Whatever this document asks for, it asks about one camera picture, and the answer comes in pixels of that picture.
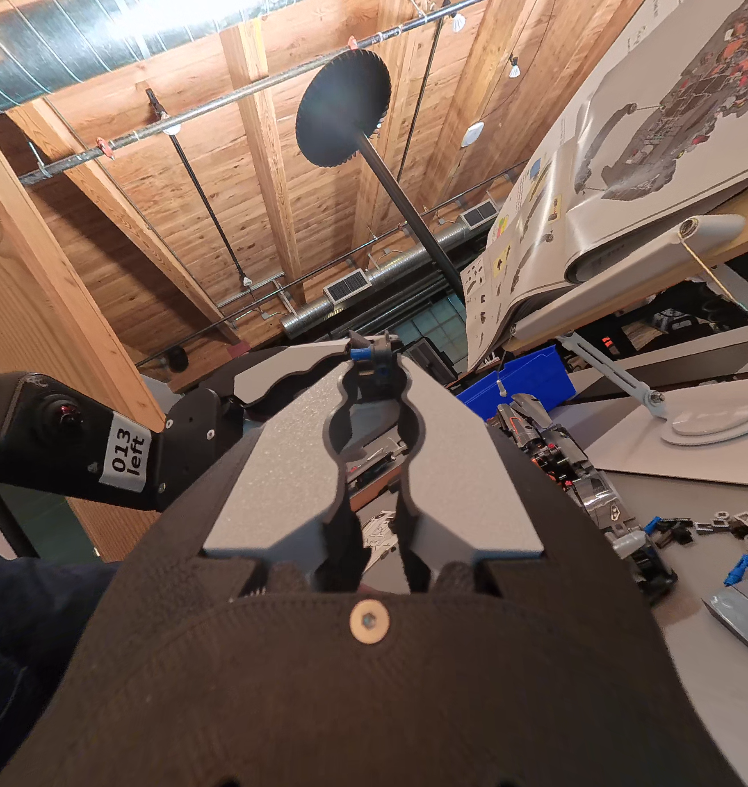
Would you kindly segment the wooden and white book stand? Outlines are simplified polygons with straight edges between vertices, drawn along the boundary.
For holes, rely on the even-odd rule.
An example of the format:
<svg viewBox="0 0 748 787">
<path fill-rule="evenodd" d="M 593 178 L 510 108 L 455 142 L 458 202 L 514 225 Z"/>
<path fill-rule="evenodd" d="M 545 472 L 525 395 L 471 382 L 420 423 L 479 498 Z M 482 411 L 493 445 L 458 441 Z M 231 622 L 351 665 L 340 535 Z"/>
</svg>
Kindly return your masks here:
<svg viewBox="0 0 748 787">
<path fill-rule="evenodd" d="M 728 268 L 702 258 L 743 230 L 737 214 L 692 216 L 649 241 L 622 261 L 563 294 L 547 306 L 516 322 L 508 349 L 526 349 L 546 339 L 557 339 L 592 368 L 634 398 L 656 418 L 665 418 L 664 395 L 636 379 L 608 359 L 573 329 L 581 327 L 595 306 L 620 308 L 646 294 L 656 293 L 668 278 L 679 278 L 686 264 L 702 275 L 714 294 L 724 296 L 748 319 L 748 282 Z"/>
</svg>

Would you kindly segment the lego instruction booklet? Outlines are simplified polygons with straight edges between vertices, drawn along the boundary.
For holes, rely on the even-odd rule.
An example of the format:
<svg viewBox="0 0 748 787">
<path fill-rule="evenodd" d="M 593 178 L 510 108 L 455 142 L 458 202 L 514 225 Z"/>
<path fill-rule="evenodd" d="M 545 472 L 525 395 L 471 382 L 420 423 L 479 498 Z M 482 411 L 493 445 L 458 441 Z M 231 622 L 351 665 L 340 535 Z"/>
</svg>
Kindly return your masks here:
<svg viewBox="0 0 748 787">
<path fill-rule="evenodd" d="M 464 270 L 467 369 L 510 324 L 748 181 L 748 1 L 644 2 L 537 145 Z"/>
</svg>

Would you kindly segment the white ceiling vent grille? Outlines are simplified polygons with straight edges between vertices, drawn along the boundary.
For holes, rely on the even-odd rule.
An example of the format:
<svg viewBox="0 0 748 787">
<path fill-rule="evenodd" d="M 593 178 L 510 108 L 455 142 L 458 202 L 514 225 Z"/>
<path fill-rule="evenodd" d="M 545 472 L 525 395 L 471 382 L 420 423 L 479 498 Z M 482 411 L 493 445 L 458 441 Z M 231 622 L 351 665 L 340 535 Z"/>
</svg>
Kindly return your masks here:
<svg viewBox="0 0 748 787">
<path fill-rule="evenodd" d="M 369 290 L 372 282 L 366 271 L 357 269 L 323 288 L 325 296 L 336 307 Z"/>
</svg>

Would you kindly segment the dark grey lego panel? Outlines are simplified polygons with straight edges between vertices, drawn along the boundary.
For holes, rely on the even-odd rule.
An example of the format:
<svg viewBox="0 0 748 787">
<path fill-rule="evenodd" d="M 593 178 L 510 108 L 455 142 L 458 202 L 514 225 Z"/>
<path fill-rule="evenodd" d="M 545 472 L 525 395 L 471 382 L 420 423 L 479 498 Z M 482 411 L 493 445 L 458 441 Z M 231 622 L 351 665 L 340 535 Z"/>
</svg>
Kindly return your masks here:
<svg viewBox="0 0 748 787">
<path fill-rule="evenodd" d="M 748 575 L 703 602 L 711 615 L 748 647 Z"/>
</svg>

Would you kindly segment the black pole with round disc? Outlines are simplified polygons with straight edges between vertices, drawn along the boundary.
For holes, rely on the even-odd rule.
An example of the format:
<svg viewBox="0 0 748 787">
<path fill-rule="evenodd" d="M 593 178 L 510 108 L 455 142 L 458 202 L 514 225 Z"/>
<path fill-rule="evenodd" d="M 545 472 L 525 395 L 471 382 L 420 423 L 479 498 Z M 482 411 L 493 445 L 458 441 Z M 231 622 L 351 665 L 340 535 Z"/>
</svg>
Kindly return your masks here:
<svg viewBox="0 0 748 787">
<path fill-rule="evenodd" d="M 303 95 L 296 118 L 296 139 L 305 159 L 335 168 L 361 154 L 391 202 L 427 250 L 459 298 L 459 272 L 371 143 L 391 98 L 388 67 L 368 50 L 346 50 L 325 64 Z"/>
</svg>

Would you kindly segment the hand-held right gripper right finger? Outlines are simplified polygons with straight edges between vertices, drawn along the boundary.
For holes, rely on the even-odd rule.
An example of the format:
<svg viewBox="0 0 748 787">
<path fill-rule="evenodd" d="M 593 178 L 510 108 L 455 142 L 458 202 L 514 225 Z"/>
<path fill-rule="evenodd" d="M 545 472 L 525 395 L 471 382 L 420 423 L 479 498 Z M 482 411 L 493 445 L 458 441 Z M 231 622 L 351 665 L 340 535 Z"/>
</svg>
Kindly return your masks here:
<svg viewBox="0 0 748 787">
<path fill-rule="evenodd" d="M 394 527 L 406 574 L 542 556 L 486 423 L 414 361 L 398 364 L 405 381 L 399 434 L 408 456 Z"/>
</svg>

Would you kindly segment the blue plastic storage bin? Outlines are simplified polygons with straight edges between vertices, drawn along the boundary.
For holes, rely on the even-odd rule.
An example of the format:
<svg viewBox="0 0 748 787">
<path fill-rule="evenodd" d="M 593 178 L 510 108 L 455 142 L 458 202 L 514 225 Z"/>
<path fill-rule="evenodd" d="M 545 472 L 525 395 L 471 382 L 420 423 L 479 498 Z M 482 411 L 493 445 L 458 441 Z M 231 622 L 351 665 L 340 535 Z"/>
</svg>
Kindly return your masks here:
<svg viewBox="0 0 748 787">
<path fill-rule="evenodd" d="M 576 388 L 555 346 L 512 360 L 471 385 L 457 399 L 484 421 L 516 394 L 536 397 L 547 412 L 576 397 Z"/>
</svg>

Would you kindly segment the white rounded base plate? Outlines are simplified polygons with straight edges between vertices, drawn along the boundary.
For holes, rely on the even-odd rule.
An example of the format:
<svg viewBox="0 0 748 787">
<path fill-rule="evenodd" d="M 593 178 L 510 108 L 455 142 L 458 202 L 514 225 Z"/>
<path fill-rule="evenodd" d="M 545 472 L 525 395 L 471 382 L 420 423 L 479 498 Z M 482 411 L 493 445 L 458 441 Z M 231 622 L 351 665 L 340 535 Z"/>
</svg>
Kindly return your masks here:
<svg viewBox="0 0 748 787">
<path fill-rule="evenodd" d="M 748 379 L 669 391 L 665 418 L 639 406 L 587 449 L 599 469 L 748 486 Z"/>
</svg>

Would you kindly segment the black lego connector blue pin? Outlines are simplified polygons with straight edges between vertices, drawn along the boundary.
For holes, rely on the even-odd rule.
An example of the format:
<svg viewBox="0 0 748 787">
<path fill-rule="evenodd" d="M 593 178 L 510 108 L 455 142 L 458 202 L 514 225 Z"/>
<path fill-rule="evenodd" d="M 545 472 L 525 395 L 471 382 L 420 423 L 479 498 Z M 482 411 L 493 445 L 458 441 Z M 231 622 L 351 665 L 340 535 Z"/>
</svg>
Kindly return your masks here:
<svg viewBox="0 0 748 787">
<path fill-rule="evenodd" d="M 393 359 L 400 347 L 402 342 L 398 335 L 388 330 L 371 338 L 354 330 L 348 332 L 349 359 L 355 364 L 356 370 L 376 387 L 390 383 Z"/>
</svg>

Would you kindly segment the grey lego car model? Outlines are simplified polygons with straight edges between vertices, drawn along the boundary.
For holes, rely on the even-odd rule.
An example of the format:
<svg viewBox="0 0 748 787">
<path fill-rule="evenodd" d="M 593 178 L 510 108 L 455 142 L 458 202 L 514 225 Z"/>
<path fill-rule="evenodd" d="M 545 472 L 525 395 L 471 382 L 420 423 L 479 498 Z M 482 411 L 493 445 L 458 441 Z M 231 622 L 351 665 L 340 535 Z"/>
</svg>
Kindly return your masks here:
<svg viewBox="0 0 748 787">
<path fill-rule="evenodd" d="M 487 424 L 500 429 L 533 464 L 582 508 L 630 571 L 651 607 L 677 583 L 655 541 L 632 515 L 603 471 L 568 430 L 531 394 L 501 402 Z"/>
</svg>

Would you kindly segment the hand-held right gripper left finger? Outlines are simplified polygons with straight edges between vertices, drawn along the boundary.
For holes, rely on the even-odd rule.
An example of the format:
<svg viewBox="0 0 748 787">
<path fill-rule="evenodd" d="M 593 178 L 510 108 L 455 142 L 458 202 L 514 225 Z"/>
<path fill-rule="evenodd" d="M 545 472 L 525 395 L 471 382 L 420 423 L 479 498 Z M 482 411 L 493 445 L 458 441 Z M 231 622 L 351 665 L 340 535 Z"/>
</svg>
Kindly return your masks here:
<svg viewBox="0 0 748 787">
<path fill-rule="evenodd" d="M 358 571 L 358 518 L 342 457 L 352 436 L 358 371 L 342 362 L 271 418 L 203 544 L 210 557 Z"/>
</svg>

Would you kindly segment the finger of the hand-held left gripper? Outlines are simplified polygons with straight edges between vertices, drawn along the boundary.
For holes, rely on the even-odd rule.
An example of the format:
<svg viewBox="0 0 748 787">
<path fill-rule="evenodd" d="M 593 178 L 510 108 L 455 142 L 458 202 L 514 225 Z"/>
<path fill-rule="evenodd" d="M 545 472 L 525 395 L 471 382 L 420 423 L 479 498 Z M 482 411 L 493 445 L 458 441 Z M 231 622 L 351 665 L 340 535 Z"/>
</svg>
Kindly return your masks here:
<svg viewBox="0 0 748 787">
<path fill-rule="evenodd" d="M 238 372 L 232 393 L 249 408 L 286 403 L 349 360 L 348 346 L 349 341 L 322 341 L 282 349 Z"/>
</svg>

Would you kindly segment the large silver ventilation duct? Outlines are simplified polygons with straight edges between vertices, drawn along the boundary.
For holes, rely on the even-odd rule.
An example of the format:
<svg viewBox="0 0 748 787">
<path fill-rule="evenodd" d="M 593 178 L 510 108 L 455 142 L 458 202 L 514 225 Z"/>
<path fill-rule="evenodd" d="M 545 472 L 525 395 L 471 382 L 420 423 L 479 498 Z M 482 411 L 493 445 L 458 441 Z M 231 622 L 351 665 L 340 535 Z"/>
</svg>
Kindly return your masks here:
<svg viewBox="0 0 748 787">
<path fill-rule="evenodd" d="M 241 21 L 220 2 L 0 2 L 0 113 Z"/>
</svg>

